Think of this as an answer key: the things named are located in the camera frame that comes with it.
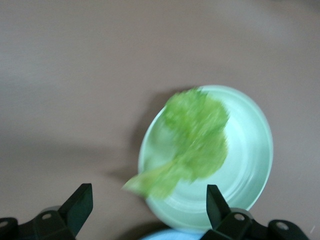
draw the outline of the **plate rim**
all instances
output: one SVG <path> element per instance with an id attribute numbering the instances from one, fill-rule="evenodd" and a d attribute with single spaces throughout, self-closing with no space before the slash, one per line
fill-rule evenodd
<path id="1" fill-rule="evenodd" d="M 241 98 L 242 100 L 245 100 L 247 104 L 251 105 L 256 113 L 256 115 L 259 117 L 259 121 L 262 122 L 263 125 L 263 129 L 267 135 L 267 143 L 268 143 L 268 147 L 269 147 L 269 158 L 268 158 L 268 169 L 267 169 L 267 173 L 264 179 L 263 184 L 261 185 L 261 188 L 259 190 L 259 192 L 257 192 L 256 197 L 254 198 L 254 200 L 252 201 L 252 203 L 247 207 L 247 211 L 256 203 L 256 201 L 258 200 L 258 198 L 261 196 L 263 190 L 266 187 L 266 184 L 268 182 L 270 173 L 271 173 L 271 169 L 272 169 L 272 164 L 273 164 L 273 158 L 274 158 L 274 143 L 273 143 L 273 135 L 272 135 L 272 131 L 269 125 L 269 122 L 264 114 L 264 112 L 261 110 L 261 108 L 259 107 L 259 105 L 248 95 L 246 95 L 245 93 L 229 87 L 229 86 L 225 86 L 225 85 L 201 85 L 198 86 L 198 89 L 200 89 L 201 91 L 219 91 L 219 92 L 224 92 L 224 93 L 228 93 L 228 94 L 232 94 L 232 95 L 236 95 L 238 98 Z M 145 135 L 143 137 L 142 143 L 141 143 L 141 147 L 140 147 L 140 151 L 139 151 L 139 155 L 138 155 L 138 173 L 141 173 L 143 171 L 143 149 L 144 146 L 146 145 L 146 142 L 148 140 L 148 136 L 150 135 L 150 132 L 153 129 L 153 126 L 155 125 L 157 119 L 159 118 L 159 116 L 163 113 L 165 107 L 163 107 L 158 114 L 154 117 L 154 119 L 152 120 L 151 124 L 149 125 L 147 131 L 145 132 Z M 197 226 L 193 226 L 192 224 L 186 224 L 184 222 L 181 222 L 179 220 L 176 220 L 174 217 L 165 214 L 166 215 L 166 219 L 163 219 L 163 217 L 159 216 L 159 212 L 163 212 L 160 208 L 155 208 L 154 204 L 153 204 L 153 198 L 152 197 L 148 197 L 145 200 L 146 204 L 148 205 L 148 207 L 151 209 L 151 211 L 164 223 L 168 224 L 170 227 L 174 228 L 174 229 L 178 229 L 178 230 L 186 230 L 186 229 L 190 229 L 190 228 L 196 228 L 194 230 L 194 232 L 203 232 L 206 231 L 208 228 L 207 226 L 205 226 L 204 228 L 200 229 Z"/>

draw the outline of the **green lettuce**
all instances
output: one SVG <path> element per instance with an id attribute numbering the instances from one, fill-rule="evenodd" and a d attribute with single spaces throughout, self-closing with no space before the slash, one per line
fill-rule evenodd
<path id="1" fill-rule="evenodd" d="M 164 199 L 179 181 L 205 179 L 224 163 L 229 119 L 222 102 L 197 88 L 173 95 L 160 116 L 173 133 L 175 155 L 168 163 L 131 178 L 124 189 L 142 197 Z"/>

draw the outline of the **screw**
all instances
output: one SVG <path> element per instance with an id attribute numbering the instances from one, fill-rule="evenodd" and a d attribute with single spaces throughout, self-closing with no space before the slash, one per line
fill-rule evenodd
<path id="1" fill-rule="evenodd" d="M 242 214 L 240 214 L 240 213 L 235 214 L 235 215 L 234 215 L 234 218 L 237 219 L 238 221 L 243 221 L 243 220 L 246 219 L 246 218 L 245 218 Z"/>
<path id="2" fill-rule="evenodd" d="M 276 224 L 275 224 L 279 229 L 281 230 L 289 230 L 289 227 L 287 224 L 285 224 L 284 222 L 282 221 L 278 221 Z"/>
<path id="3" fill-rule="evenodd" d="M 51 213 L 47 213 L 47 214 L 42 216 L 42 220 L 46 220 L 46 219 L 49 219 L 51 217 L 52 217 Z"/>
<path id="4" fill-rule="evenodd" d="M 0 228 L 3 228 L 3 227 L 5 227 L 5 226 L 7 226 L 8 225 L 8 221 L 2 221 L 2 222 L 0 222 Z"/>

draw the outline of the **light green plate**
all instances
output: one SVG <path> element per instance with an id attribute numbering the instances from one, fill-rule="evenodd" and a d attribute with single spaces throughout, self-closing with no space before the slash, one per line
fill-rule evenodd
<path id="1" fill-rule="evenodd" d="M 225 127 L 228 155 L 222 167 L 207 179 L 180 181 L 164 200 L 149 197 L 146 203 L 168 226 L 204 232 L 211 228 L 206 211 L 207 185 L 217 185 L 231 208 L 249 210 L 264 189 L 272 166 L 273 140 L 269 124 L 258 105 L 244 93 L 220 85 L 202 86 L 229 112 Z M 138 172 L 156 168 L 173 158 L 171 133 L 152 121 L 142 141 Z"/>

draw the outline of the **green plate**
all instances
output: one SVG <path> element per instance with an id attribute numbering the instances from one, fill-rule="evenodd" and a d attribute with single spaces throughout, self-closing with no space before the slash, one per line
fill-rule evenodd
<path id="1" fill-rule="evenodd" d="M 263 191 L 272 166 L 272 134 L 261 109 L 244 93 L 226 86 L 201 86 L 212 98 L 223 102 L 229 112 L 225 127 L 228 155 L 212 176 L 193 183 L 180 181 L 164 200 L 149 197 L 146 203 L 168 226 L 184 231 L 204 232 L 211 228 L 206 211 L 207 185 L 217 185 L 231 208 L 249 210 Z M 152 121 L 142 141 L 138 172 L 156 168 L 173 158 L 172 135 Z"/>

